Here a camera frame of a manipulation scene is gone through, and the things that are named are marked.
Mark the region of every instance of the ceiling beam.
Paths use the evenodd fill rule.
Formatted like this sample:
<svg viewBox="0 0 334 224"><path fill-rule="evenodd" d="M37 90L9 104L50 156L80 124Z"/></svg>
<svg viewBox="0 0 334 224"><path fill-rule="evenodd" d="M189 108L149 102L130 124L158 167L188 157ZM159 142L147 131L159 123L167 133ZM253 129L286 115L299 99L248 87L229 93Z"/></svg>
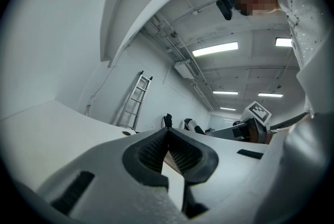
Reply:
<svg viewBox="0 0 334 224"><path fill-rule="evenodd" d="M221 78L218 77L207 77L208 82L212 85L214 85L215 87L217 86L221 86L222 87L222 83L224 83L224 85L237 85L239 87L244 87L244 82L245 82L245 76L244 75L239 75L238 79L235 77L228 77L228 76L223 76ZM252 80L252 84L260 84L263 87L263 84L269 85L272 83L273 79L272 77L251 77L250 78Z"/></svg>
<svg viewBox="0 0 334 224"><path fill-rule="evenodd" d="M205 73L215 73L217 71L224 71L224 70L254 70L254 69L275 69L281 70L285 69L286 65L251 65L251 66L235 66L235 67L219 67L219 68L212 68L212 69L202 69L202 72ZM288 70L295 70L299 71L300 68L298 66L289 66Z"/></svg>
<svg viewBox="0 0 334 224"><path fill-rule="evenodd" d="M236 99L236 100L220 100L218 99L218 103L219 103L219 107L228 107L229 105L230 106L238 106L238 107L242 107L242 108L245 108L247 107L248 105L250 105L253 101L257 101L259 103L261 103L263 106L266 104L266 105L269 105L269 104L274 104L274 101L271 101L271 100L264 100L261 102L260 99L251 99L251 100L248 100L248 99Z"/></svg>

